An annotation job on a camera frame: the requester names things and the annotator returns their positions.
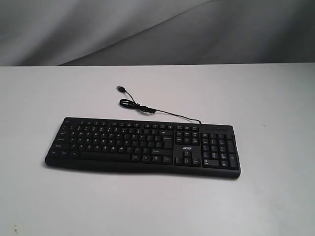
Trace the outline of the black Acer keyboard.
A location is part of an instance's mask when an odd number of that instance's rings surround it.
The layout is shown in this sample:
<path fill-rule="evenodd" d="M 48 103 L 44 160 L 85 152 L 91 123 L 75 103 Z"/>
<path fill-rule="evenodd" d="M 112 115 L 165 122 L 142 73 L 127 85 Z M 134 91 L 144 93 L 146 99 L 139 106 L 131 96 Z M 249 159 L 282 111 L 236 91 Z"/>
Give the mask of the black Acer keyboard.
<path fill-rule="evenodd" d="M 233 127 L 195 123 L 66 117 L 45 163 L 118 173 L 241 174 Z"/>

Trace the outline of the grey fabric backdrop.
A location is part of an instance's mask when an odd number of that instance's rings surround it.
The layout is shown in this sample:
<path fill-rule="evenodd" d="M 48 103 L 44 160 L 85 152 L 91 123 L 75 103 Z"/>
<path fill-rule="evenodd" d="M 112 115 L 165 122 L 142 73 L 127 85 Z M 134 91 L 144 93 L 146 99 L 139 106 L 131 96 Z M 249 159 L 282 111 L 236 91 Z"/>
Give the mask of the grey fabric backdrop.
<path fill-rule="evenodd" d="M 2 66 L 313 62 L 312 0 L 3 0 Z"/>

